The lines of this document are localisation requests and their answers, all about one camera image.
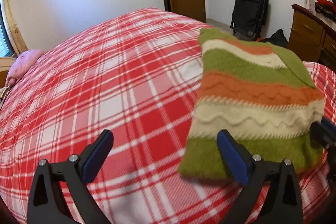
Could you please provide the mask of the green striped knit sweater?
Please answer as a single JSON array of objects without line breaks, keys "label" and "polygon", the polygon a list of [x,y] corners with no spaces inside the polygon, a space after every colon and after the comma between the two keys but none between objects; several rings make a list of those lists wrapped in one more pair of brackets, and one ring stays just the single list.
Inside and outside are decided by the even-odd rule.
[{"label": "green striped knit sweater", "polygon": [[179,174],[231,177],[217,146],[221,130],[263,159],[290,159],[299,174],[319,165],[323,149],[311,137],[310,126],[322,120],[325,96],[299,57],[217,28],[201,29],[198,43],[203,74]]}]

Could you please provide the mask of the red clothes on dresser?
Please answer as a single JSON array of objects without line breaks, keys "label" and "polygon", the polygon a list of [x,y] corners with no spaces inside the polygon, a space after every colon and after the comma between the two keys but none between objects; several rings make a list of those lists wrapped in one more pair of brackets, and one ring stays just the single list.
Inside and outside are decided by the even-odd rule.
[{"label": "red clothes on dresser", "polygon": [[331,19],[333,22],[336,21],[336,7],[333,2],[328,0],[317,0],[315,2],[314,9],[317,13]]}]

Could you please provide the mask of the brown wooden dresser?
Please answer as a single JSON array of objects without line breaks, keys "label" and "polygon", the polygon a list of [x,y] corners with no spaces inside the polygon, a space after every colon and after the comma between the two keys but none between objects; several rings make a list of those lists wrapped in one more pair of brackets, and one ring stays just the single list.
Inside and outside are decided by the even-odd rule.
[{"label": "brown wooden dresser", "polygon": [[293,4],[287,48],[302,61],[313,61],[335,71],[335,30],[304,7]]}]

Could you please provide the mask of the black bag on floor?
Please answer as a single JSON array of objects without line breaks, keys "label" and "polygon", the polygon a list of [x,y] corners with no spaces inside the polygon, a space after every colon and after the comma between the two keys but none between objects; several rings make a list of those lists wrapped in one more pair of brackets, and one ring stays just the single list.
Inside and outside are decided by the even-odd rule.
[{"label": "black bag on floor", "polygon": [[288,46],[288,40],[286,39],[282,28],[277,30],[273,35],[271,35],[271,37],[261,39],[260,42],[262,43],[268,42],[283,48],[286,48]]}]

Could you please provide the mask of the patterned grey white pillow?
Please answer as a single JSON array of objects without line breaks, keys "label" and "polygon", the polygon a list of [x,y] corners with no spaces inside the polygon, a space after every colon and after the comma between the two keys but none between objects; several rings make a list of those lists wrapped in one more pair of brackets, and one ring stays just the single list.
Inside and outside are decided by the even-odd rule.
[{"label": "patterned grey white pillow", "polygon": [[2,108],[3,104],[5,103],[5,100],[7,96],[9,95],[9,92],[11,91],[11,87],[4,86],[1,88],[1,95],[0,95],[0,109]]}]

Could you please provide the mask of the white box on dresser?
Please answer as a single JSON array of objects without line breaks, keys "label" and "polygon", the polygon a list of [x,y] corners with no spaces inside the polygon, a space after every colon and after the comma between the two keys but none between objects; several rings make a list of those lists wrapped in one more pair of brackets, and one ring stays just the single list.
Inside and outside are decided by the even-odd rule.
[{"label": "white box on dresser", "polygon": [[315,0],[304,0],[304,8],[309,12],[314,13]]}]

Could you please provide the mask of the black suitcase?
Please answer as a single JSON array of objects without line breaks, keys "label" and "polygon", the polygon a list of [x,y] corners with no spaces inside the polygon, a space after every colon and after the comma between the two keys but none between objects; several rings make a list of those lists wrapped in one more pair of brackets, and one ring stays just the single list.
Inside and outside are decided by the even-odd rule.
[{"label": "black suitcase", "polygon": [[235,0],[230,28],[251,40],[260,38],[266,24],[269,0]]}]

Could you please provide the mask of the pink pillow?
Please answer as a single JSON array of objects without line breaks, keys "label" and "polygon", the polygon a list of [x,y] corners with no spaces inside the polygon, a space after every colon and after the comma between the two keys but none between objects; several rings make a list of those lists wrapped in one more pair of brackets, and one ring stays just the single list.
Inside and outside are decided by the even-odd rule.
[{"label": "pink pillow", "polygon": [[44,53],[43,50],[28,50],[21,53],[9,69],[5,87],[12,87],[17,84]]}]

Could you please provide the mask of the cream wooden headboard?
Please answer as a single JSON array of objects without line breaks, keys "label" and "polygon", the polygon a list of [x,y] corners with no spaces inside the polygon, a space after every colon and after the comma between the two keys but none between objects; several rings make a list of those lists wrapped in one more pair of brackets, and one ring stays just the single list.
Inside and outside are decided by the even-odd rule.
[{"label": "cream wooden headboard", "polygon": [[5,86],[6,77],[10,70],[10,67],[15,63],[13,57],[1,57],[0,58],[0,88]]}]

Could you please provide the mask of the red white plaid bedspread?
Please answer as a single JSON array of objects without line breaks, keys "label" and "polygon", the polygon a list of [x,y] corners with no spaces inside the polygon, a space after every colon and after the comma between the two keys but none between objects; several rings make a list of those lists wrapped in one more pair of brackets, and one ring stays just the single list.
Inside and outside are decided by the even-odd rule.
[{"label": "red white plaid bedspread", "polygon": [[[232,177],[206,180],[178,171],[203,74],[203,28],[210,27],[141,9],[93,26],[37,60],[1,108],[1,198],[19,223],[27,221],[39,161],[65,161],[103,130],[112,131],[113,149],[88,189],[109,221],[221,221],[241,186]],[[335,121],[335,73],[303,63],[325,96],[323,117]],[[297,173],[305,223],[326,206],[328,173],[324,149],[319,165]]]}]

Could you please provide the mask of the window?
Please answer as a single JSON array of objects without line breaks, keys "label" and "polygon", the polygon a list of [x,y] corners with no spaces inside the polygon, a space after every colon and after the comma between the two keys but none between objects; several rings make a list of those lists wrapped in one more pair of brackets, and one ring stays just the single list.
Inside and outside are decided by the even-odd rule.
[{"label": "window", "polygon": [[12,46],[10,45],[7,32],[5,30],[2,11],[0,11],[0,56],[9,57],[14,53]]}]

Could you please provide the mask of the beige patterned curtain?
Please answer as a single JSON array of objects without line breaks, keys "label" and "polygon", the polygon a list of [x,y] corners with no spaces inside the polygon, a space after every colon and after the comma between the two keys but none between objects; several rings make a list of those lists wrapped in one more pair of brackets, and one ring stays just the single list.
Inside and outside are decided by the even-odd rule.
[{"label": "beige patterned curtain", "polygon": [[10,0],[1,0],[1,12],[10,44],[16,55],[19,56],[21,53],[27,51],[28,47],[26,46],[17,22],[14,19]]}]

